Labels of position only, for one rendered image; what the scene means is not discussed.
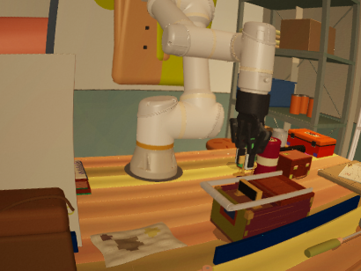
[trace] orange cylinder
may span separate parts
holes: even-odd
[[[290,106],[291,114],[299,114],[299,110],[301,109],[301,99],[302,97],[299,94],[291,95],[291,106]]]
[[[310,101],[308,102],[308,110],[307,110],[307,117],[312,117],[312,110],[313,110],[313,97],[310,97]]]
[[[301,107],[299,109],[300,114],[307,114],[308,109],[308,101],[310,100],[310,97],[307,95],[301,95]]]

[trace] paper map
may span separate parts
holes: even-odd
[[[361,164],[347,164],[338,176],[361,183]]]

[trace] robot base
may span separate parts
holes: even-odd
[[[136,146],[133,158],[124,170],[129,176],[146,181],[169,181],[183,174],[177,166],[173,148],[147,150]]]

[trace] stack of books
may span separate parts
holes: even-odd
[[[83,163],[80,160],[74,161],[75,170],[75,187],[77,194],[91,194],[92,190],[89,185],[88,177],[86,176]]]

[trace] green handled tool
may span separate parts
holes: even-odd
[[[335,239],[331,239],[329,241],[320,243],[318,245],[311,246],[311,247],[309,247],[309,248],[307,248],[305,250],[305,256],[307,258],[311,258],[311,257],[316,256],[318,254],[325,253],[326,251],[328,251],[330,249],[338,247],[345,240],[347,240],[349,238],[353,238],[353,237],[355,237],[356,235],[359,235],[359,234],[361,234],[361,231],[355,232],[355,233],[353,233],[353,234],[351,234],[351,235],[349,235],[349,236],[347,236],[345,238],[335,238]]]

